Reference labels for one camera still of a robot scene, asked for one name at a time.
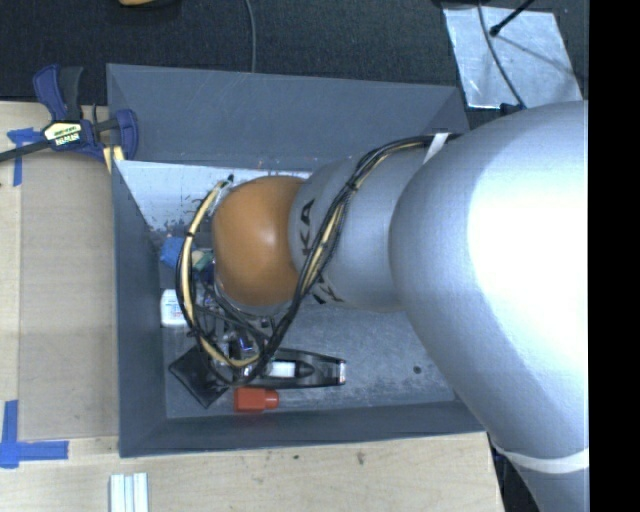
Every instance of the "black object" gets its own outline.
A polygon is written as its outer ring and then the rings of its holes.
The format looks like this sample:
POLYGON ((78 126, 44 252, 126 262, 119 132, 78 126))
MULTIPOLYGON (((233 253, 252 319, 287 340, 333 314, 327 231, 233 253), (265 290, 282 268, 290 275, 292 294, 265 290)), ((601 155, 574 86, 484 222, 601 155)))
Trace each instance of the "black object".
POLYGON ((523 110, 522 105, 509 105, 508 103, 500 103, 500 115, 508 116, 510 114, 515 114, 516 112, 520 112, 523 110))
MULTIPOLYGON (((287 348, 279 349, 274 359, 295 363, 295 376, 261 376, 251 381, 251 387, 299 389, 344 384, 345 361, 342 359, 287 348)), ((205 408, 229 389, 211 372, 210 364, 208 355, 196 345, 169 365, 169 371, 205 408)))
POLYGON ((513 20, 514 18, 516 18, 517 16, 520 15, 520 13, 522 11, 524 11, 527 7, 529 7, 533 2, 535 2, 535 0, 527 0, 525 3, 523 3, 520 7, 518 7, 515 11, 513 11, 511 14, 509 14, 509 16, 507 16, 505 19, 503 19, 500 23, 494 25, 493 27, 491 27, 489 29, 489 34, 491 34, 492 37, 496 37, 500 31, 511 22, 511 20, 513 20))
POLYGON ((345 361, 304 350, 280 348, 276 361, 295 363, 295 377, 259 376, 249 384, 252 387, 271 389, 317 388, 344 384, 345 361))
POLYGON ((205 408, 229 389, 229 386, 221 384, 209 371, 206 358, 207 355, 196 345, 169 366, 169 371, 205 408))
MULTIPOLYGON (((80 66, 59 68, 58 82, 62 90, 62 97, 65 99, 65 119, 82 119, 82 110, 78 103, 78 90, 83 72, 84 68, 80 66)), ((36 92, 38 93, 38 99, 42 102, 40 93, 38 91, 36 92)))

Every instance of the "black cable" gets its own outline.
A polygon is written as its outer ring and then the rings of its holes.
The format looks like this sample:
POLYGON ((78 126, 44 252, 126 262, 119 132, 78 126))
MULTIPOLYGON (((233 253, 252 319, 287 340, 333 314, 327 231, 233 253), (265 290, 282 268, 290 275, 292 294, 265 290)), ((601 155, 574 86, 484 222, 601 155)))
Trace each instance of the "black cable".
POLYGON ((251 7, 250 0, 244 0, 244 5, 247 7, 247 13, 249 14, 249 23, 251 24, 251 72, 256 72, 256 20, 253 16, 253 8, 251 7))
MULTIPOLYGON (((239 318, 234 318, 234 317, 230 317, 230 316, 225 316, 222 313, 217 313, 216 311, 213 311, 205 306, 201 306, 200 304, 196 304, 194 303, 193 305, 193 309, 194 311, 198 311, 200 313, 202 313, 203 315, 211 315, 214 316, 216 318, 219 318, 221 320, 224 320, 225 322, 234 325, 236 327, 242 327, 243 329, 247 329, 247 331, 249 331, 251 334, 253 334, 254 336, 257 337, 261 337, 264 336, 263 333, 261 333, 260 331, 258 331, 257 329, 255 329, 254 327, 251 326, 251 324, 247 323, 246 321, 239 319, 239 318)), ((205 336, 206 338, 209 337, 210 335, 210 331, 206 332, 207 336, 205 336)))
POLYGON ((485 19, 484 19, 484 13, 482 12, 482 1, 481 0, 478 0, 478 15, 480 16, 480 25, 482 26, 482 34, 484 35, 484 39, 487 42, 487 46, 489 47, 489 51, 491 52, 491 55, 493 56, 493 61, 496 63, 496 66, 498 66, 498 70, 500 71, 500 74, 502 75, 502 78, 504 79, 504 81, 506 82, 507 86, 511 90, 511 94, 513 94, 513 96, 518 101, 518 104, 520 105, 520 107, 521 108, 527 108, 527 105, 525 104, 524 100, 518 94, 518 91, 516 90, 516 88, 514 87, 513 83, 511 82, 511 80, 507 76, 507 73, 505 72, 504 68, 502 67, 502 63, 500 62, 500 59, 498 58, 498 54, 496 53, 496 50, 493 47, 493 42, 491 41, 491 36, 489 35, 489 32, 487 30, 487 24, 486 24, 485 19))
POLYGON ((533 2, 535 2, 535 0, 527 0, 515 11, 509 14, 509 16, 503 19, 500 23, 497 23, 496 25, 491 27, 491 29, 489 29, 489 34, 491 34, 492 37, 496 37, 504 27, 506 27, 509 23, 511 23, 511 20, 520 16, 520 13, 526 10, 526 8, 529 7, 533 2))

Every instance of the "wooden table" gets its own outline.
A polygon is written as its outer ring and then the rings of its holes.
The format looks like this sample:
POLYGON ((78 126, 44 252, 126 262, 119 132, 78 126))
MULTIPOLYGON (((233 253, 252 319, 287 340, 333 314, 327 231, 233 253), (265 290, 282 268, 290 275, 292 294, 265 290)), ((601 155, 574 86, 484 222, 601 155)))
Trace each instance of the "wooden table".
MULTIPOLYGON (((47 120, 40 105, 0 102, 0 150, 12 147, 7 130, 40 128, 47 120)), ((31 250, 21 244, 21 194, 37 176, 35 171, 29 175, 27 158, 22 187, 12 186, 13 163, 0 164, 0 406, 19 396, 27 401, 18 382, 25 380, 20 372, 33 371, 19 369, 20 307, 36 300, 33 293, 21 296, 20 286, 21 250, 31 250)), ((36 161, 51 165, 54 173, 58 167, 82 165, 77 155, 42 155, 36 161)), ((72 385, 82 374, 82 363, 81 358, 68 361, 65 384, 72 385)), ((41 421, 47 425, 56 419, 43 409, 41 421)), ((121 459, 117 443, 116 435, 85 434, 71 439, 68 460, 0 469, 0 511, 107 510, 110 475, 135 472, 148 474, 152 512, 504 510, 484 433, 140 459, 121 459)))

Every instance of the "orange spherical gripper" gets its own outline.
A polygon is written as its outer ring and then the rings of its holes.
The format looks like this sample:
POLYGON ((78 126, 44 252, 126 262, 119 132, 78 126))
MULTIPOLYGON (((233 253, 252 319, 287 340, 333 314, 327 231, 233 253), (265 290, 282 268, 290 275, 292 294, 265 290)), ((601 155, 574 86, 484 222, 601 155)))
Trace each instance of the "orange spherical gripper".
POLYGON ((278 392, 263 388, 236 388, 233 390, 233 410, 236 412, 262 412, 275 409, 280 403, 278 392))
POLYGON ((298 272, 289 251, 291 205, 304 180, 265 176, 222 199, 211 225, 216 280, 239 304, 262 307, 293 297, 298 272))

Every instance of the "yellow cable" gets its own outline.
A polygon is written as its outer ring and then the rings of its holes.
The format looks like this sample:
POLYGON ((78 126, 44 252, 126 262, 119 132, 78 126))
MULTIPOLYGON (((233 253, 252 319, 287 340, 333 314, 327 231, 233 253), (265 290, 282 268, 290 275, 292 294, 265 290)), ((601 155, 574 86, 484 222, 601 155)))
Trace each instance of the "yellow cable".
MULTIPOLYGON (((220 194, 220 190, 222 190, 222 187, 224 186, 224 184, 225 182, 219 181, 216 184, 216 186, 213 188, 213 190, 209 192, 209 194, 204 199, 204 201, 202 201, 202 204, 198 208, 198 211, 196 212, 195 216, 193 217, 193 220, 191 221, 191 225, 189 226, 187 237, 185 238, 184 244, 182 246, 180 285, 182 287, 181 291, 182 291, 185 313, 187 315, 187 320, 191 324, 195 323, 194 315, 193 315, 193 299, 191 297, 191 287, 189 286, 189 270, 190 270, 189 267, 191 264, 190 256, 191 256, 191 247, 193 246, 193 236, 195 236, 195 233, 198 227, 200 226, 200 223, 202 222, 202 219, 204 218, 206 211, 209 209, 211 204, 217 199, 218 195, 220 194)), ((228 364, 230 366, 234 366, 236 368, 242 368, 242 367, 248 366, 251 363, 254 363, 255 361, 257 361, 258 358, 260 357, 259 355, 256 355, 248 359, 242 359, 242 360, 231 359, 217 352, 211 346, 211 344, 202 336, 198 336, 198 339, 200 340, 200 343, 202 344, 204 349, 207 351, 207 353, 211 357, 217 359, 222 363, 228 364)))
POLYGON ((335 228, 340 220, 344 212, 344 204, 340 204, 336 211, 331 216, 331 219, 327 223, 327 227, 325 231, 322 233, 322 238, 320 240, 320 244, 316 251, 311 255, 311 262, 309 264, 309 272, 307 275, 303 277, 303 286, 302 290, 306 290, 306 288, 313 282, 316 277, 318 271, 318 261, 320 260, 322 254, 326 251, 326 243, 331 238, 331 235, 335 231, 335 228))

